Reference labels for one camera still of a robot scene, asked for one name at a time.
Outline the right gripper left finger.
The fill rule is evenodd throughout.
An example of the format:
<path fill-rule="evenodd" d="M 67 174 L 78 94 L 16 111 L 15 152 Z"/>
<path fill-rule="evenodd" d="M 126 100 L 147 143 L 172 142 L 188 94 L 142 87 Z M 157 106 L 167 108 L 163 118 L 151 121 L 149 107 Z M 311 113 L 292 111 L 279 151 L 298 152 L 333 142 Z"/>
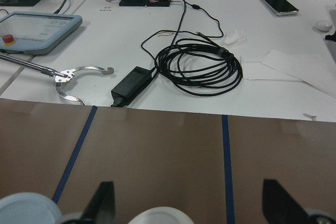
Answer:
<path fill-rule="evenodd" d="M 79 223 L 115 223 L 113 181 L 101 182 L 79 218 Z"/>

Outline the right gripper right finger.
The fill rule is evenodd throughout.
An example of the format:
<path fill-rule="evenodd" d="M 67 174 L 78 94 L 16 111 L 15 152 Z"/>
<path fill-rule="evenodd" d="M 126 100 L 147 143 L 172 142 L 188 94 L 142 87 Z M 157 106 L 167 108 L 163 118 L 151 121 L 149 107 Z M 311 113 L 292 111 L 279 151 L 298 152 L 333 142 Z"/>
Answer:
<path fill-rule="evenodd" d="M 262 212 L 268 223 L 313 223 L 277 180 L 264 179 L 262 188 Z"/>

